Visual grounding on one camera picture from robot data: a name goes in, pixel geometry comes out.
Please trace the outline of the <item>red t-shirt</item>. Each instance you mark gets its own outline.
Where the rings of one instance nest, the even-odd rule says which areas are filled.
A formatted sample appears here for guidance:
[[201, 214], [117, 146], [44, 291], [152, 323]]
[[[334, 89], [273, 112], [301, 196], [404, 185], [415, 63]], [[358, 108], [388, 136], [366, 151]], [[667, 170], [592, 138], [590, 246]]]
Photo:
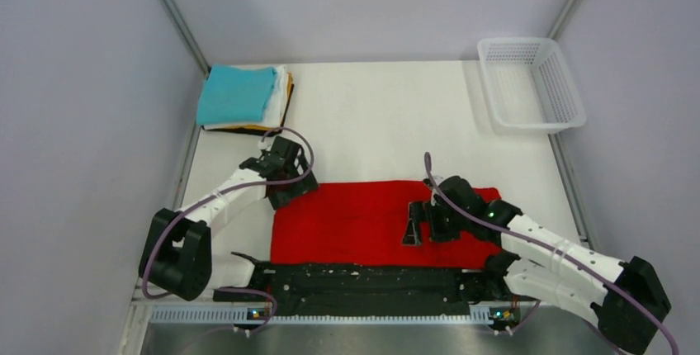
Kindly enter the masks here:
[[275, 212], [270, 260], [481, 269], [500, 252], [466, 232], [455, 241], [435, 243], [427, 223], [421, 224], [421, 245], [403, 245], [409, 203], [430, 196], [420, 181], [323, 183]]

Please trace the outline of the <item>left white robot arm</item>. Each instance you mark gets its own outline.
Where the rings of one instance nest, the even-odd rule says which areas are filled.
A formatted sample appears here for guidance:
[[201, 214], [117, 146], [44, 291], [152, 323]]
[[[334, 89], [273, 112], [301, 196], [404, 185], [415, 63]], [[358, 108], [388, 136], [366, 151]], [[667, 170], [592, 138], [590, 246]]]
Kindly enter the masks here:
[[273, 210], [319, 188], [312, 168], [315, 154], [308, 140], [264, 136], [260, 155], [244, 160], [222, 184], [189, 206], [155, 213], [139, 265], [142, 293], [174, 295], [193, 301], [206, 289], [234, 288], [245, 300], [260, 297], [265, 287], [258, 261], [242, 253], [217, 255], [213, 239], [249, 206], [266, 200]]

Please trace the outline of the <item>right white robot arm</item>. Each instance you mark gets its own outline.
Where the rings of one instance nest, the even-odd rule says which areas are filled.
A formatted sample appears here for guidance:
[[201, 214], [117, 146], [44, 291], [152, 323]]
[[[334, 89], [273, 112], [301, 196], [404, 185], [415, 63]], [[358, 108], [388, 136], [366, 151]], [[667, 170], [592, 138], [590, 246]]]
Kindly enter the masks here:
[[462, 177], [426, 178], [424, 184], [430, 195], [409, 203], [405, 245], [422, 243], [423, 223], [435, 243], [471, 234], [499, 248], [484, 266], [490, 296], [545, 301], [579, 316], [616, 348], [646, 352], [671, 310], [651, 263], [638, 256], [624, 261], [571, 242], [500, 197], [487, 199]]

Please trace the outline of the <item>folded white t-shirt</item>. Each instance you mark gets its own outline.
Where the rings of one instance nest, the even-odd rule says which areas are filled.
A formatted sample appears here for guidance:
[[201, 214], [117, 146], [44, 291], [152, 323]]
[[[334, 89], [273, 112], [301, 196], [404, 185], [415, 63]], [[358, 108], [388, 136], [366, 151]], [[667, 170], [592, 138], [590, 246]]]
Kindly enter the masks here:
[[277, 70], [277, 83], [275, 86], [275, 89], [273, 91], [273, 94], [270, 97], [270, 100], [267, 104], [267, 110], [266, 110], [266, 115], [265, 118], [262, 120], [260, 123], [238, 123], [238, 124], [223, 124], [223, 125], [206, 125], [207, 127], [221, 127], [224, 125], [250, 125], [250, 124], [270, 124], [273, 120], [278, 120], [280, 118], [280, 112], [279, 110], [283, 106], [284, 102], [281, 102], [280, 100], [277, 100], [276, 97], [284, 97], [285, 96], [285, 90], [286, 87], [281, 84], [281, 80], [286, 79], [286, 74], [289, 73], [288, 68], [283, 64], [283, 65], [278, 65], [278, 66], [267, 66], [267, 67], [273, 67]]

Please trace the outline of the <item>folded teal t-shirt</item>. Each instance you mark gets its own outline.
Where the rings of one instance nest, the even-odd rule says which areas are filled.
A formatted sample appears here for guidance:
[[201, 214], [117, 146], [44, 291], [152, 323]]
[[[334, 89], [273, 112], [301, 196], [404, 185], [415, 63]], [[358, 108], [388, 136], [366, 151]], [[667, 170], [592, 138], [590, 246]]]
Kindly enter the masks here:
[[223, 125], [260, 123], [277, 83], [277, 70], [239, 69], [215, 64], [199, 96], [196, 123]]

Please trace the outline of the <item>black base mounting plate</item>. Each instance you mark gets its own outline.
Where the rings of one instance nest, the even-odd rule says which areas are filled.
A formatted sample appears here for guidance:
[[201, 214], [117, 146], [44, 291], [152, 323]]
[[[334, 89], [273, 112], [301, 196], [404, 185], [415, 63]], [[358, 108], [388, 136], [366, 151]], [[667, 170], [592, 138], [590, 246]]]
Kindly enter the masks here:
[[238, 303], [235, 325], [472, 324], [483, 334], [514, 334], [532, 315], [526, 296], [478, 270], [366, 267], [357, 264], [255, 262], [248, 284], [213, 290], [215, 302]]

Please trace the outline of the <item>white plastic basket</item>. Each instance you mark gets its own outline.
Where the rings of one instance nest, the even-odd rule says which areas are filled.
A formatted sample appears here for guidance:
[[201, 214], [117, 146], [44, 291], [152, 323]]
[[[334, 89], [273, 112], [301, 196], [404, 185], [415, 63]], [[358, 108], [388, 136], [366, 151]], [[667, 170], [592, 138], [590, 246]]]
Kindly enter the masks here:
[[477, 52], [490, 122], [503, 135], [554, 135], [587, 121], [559, 44], [541, 37], [480, 40]]

